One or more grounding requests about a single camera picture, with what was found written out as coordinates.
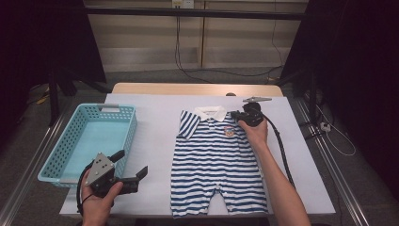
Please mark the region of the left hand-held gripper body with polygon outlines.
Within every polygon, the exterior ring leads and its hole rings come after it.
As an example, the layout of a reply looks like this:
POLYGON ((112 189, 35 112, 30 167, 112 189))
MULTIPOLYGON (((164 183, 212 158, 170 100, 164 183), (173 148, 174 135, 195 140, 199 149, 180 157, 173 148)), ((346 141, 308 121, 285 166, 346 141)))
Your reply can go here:
POLYGON ((136 193, 138 191, 138 182, 136 178, 120 178, 116 172, 116 163, 111 162, 108 159, 109 156, 103 153, 98 153, 88 174, 88 178, 85 181, 85 186, 89 186, 94 195, 97 197, 104 198, 110 188, 117 182, 122 182, 123 187, 120 191, 120 195, 136 193))

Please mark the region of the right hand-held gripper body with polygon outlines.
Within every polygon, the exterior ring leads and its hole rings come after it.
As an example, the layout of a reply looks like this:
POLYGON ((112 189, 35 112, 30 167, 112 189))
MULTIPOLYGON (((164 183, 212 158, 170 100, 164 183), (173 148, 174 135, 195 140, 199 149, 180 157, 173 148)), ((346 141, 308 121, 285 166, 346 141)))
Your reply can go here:
POLYGON ((271 101, 271 98, 250 97, 244 100, 244 118, 243 121, 250 127, 258 126, 264 118, 260 102, 271 101))

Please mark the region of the light blue plastic basket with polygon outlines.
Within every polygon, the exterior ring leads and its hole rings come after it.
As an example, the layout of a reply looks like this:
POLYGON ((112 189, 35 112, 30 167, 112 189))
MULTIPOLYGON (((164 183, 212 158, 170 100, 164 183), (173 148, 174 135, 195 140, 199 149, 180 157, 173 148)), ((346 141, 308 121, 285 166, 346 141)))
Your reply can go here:
POLYGON ((80 104, 38 174, 42 182, 57 187, 76 187, 86 165, 97 155, 111 156, 124 150, 116 164, 121 177, 136 132, 133 105, 80 104))

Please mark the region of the blue white striped baby romper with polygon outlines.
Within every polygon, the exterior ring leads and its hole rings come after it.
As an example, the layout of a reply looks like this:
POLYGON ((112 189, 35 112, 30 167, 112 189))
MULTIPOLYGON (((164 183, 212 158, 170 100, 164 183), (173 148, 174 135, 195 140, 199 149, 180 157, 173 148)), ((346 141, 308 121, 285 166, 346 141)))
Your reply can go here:
POLYGON ((206 215, 215 194, 230 215, 268 211, 258 161, 231 113, 222 106, 184 110, 171 166, 172 216, 206 215))

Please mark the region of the person's right hand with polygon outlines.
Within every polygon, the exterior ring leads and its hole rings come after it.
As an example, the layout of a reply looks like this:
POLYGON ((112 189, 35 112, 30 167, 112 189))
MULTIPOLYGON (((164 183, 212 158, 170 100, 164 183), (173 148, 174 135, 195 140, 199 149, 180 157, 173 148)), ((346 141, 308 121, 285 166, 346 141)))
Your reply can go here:
POLYGON ((260 152, 268 147, 268 126, 266 121, 262 121, 259 125, 255 127, 247 125, 244 121, 239 121, 238 124, 246 132, 247 139, 255 151, 260 152))

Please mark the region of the person's left hand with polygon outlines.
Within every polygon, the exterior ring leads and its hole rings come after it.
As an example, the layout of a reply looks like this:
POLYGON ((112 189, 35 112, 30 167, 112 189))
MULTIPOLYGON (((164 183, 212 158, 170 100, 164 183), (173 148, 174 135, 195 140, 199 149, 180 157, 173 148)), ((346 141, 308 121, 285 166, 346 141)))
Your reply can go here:
POLYGON ((83 226, 105 226, 110 216, 113 201, 123 187, 122 182, 115 183, 104 198, 92 194, 89 186, 82 186, 81 197, 83 201, 83 226))

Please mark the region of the black metal stand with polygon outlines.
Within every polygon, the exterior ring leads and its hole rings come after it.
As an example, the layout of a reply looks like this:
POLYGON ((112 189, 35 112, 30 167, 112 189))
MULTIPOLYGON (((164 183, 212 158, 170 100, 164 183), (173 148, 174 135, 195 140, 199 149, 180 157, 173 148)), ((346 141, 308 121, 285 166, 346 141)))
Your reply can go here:
POLYGON ((110 93, 111 89, 99 85, 84 76, 65 67, 52 66, 48 74, 49 97, 51 107, 51 117, 49 125, 53 126, 60 116, 58 88, 64 92, 66 96, 74 96, 77 88, 74 81, 80 81, 85 85, 99 91, 100 93, 110 93))

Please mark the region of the black horizontal metal bar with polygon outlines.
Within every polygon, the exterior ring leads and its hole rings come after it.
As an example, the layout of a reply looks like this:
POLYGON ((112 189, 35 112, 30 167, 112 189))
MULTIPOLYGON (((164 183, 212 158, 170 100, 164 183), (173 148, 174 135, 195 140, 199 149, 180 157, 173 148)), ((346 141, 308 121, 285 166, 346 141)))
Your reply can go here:
POLYGON ((174 16, 174 17, 201 17, 201 18, 234 18, 260 20, 302 21, 310 18, 305 13, 236 11, 190 8, 105 8, 87 7, 87 14, 108 15, 140 15, 140 16, 174 16))

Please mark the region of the black curtain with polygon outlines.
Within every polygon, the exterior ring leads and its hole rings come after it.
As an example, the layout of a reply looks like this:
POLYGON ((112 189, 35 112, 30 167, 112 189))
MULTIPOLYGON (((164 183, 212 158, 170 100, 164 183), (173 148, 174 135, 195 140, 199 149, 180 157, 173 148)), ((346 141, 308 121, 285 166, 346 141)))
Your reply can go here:
POLYGON ((52 66, 106 82, 84 0, 0 0, 0 147, 52 66))
POLYGON ((316 85, 399 201, 399 0, 309 0, 282 71, 316 85))

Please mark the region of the aluminium floor rail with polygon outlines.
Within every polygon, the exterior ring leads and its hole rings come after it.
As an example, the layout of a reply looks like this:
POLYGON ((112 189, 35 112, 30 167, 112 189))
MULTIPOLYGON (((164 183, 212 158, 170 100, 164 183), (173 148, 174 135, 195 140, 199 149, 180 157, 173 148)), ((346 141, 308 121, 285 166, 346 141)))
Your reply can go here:
POLYGON ((50 109, 30 105, 0 147, 0 226, 74 226, 59 214, 68 191, 37 179, 47 156, 50 109))
POLYGON ((362 207, 360 206, 358 199, 352 192, 349 184, 343 177, 343 174, 337 165, 335 158, 327 145, 324 136, 327 132, 323 132, 322 129, 311 122, 311 111, 307 104, 303 100, 296 100, 297 107, 301 113, 301 117, 305 122, 305 126, 311 132, 311 139, 317 146, 319 154, 321 154, 330 174, 331 179, 334 182, 334 189, 338 196, 338 200, 345 205, 345 208, 352 218, 352 221, 356 226, 370 226, 368 219, 366 218, 362 207))

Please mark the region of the white wall socket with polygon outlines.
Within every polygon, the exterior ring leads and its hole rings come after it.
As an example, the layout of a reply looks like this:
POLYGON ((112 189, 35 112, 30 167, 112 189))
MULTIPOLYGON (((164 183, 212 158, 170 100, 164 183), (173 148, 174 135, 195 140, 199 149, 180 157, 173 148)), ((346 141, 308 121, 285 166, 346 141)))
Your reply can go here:
POLYGON ((195 6, 194 0, 172 0, 173 8, 193 8, 195 6))

